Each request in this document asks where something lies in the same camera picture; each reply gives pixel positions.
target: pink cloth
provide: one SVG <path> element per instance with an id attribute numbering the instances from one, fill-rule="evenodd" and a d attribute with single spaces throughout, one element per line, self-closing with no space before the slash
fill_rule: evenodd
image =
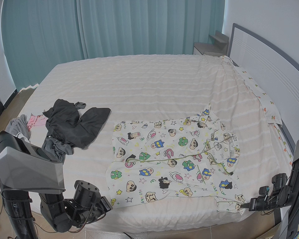
<path id="1" fill-rule="evenodd" d="M 34 116 L 34 115 L 31 115 L 30 117 L 30 120 L 28 121 L 28 131 L 30 131 L 30 129 L 33 127 L 33 126 L 40 126 L 40 125 L 45 125 L 46 124 L 46 121 L 47 121 L 47 117 L 44 116 L 44 115 L 40 115 L 40 116 Z"/>

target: teal curtain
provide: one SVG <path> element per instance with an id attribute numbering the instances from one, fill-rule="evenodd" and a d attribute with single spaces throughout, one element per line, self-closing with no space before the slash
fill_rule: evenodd
<path id="1" fill-rule="evenodd" d="M 60 63 L 133 54 L 192 54 L 222 31 L 225 0 L 4 0 L 4 52 L 17 89 Z"/>

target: star print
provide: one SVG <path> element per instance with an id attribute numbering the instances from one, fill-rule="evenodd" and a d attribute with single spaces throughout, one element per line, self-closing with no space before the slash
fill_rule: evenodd
<path id="1" fill-rule="evenodd" d="M 139 178 L 140 179 L 140 183 L 144 184 L 144 182 L 146 182 L 146 180 L 144 178 Z"/>
<path id="2" fill-rule="evenodd" d="M 127 203 L 128 203 L 128 202 L 131 203 L 131 202 L 132 202 L 132 199 L 133 199 L 132 197 L 128 197 L 128 198 L 126 198 L 125 200 L 127 200 Z"/>
<path id="3" fill-rule="evenodd" d="M 185 176 L 184 177 L 186 177 L 186 178 L 190 178 L 190 177 L 192 177 L 190 174 L 185 174 Z"/>

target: mattress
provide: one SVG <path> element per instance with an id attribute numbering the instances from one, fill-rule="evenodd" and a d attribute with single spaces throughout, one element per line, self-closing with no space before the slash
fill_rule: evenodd
<path id="1" fill-rule="evenodd" d="M 84 102 L 82 115 L 91 107 L 112 112 L 98 137 L 86 149 L 74 148 L 63 166 L 66 192 L 72 198 L 75 180 L 85 180 L 109 200 L 105 171 L 114 160 L 112 132 L 115 121 L 184 118 L 197 114 L 211 102 L 227 129 L 238 136 L 242 149 L 234 173 L 247 202 L 259 187 L 272 185 L 277 173 L 290 174 L 289 158 L 274 151 L 279 141 L 268 126 L 262 106 L 247 89 L 233 66 L 221 58 L 198 55 L 136 55 L 87 59 L 57 65 L 37 87 L 20 114 L 40 114 L 57 99 Z M 41 146 L 45 126 L 31 129 L 30 141 Z M 30 193 L 31 209 L 40 212 L 38 194 Z M 251 213 L 217 212 L 213 197 L 166 197 L 131 207 L 117 208 L 87 229 L 145 232 L 199 228 L 238 222 Z"/>

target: headboard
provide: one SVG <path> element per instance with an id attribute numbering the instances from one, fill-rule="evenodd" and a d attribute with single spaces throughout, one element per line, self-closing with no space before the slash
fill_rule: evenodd
<path id="1" fill-rule="evenodd" d="M 283 120 L 282 132 L 294 153 L 294 142 L 299 140 L 299 64 L 268 40 L 236 23 L 228 57 L 236 66 L 248 70 L 276 104 Z"/>

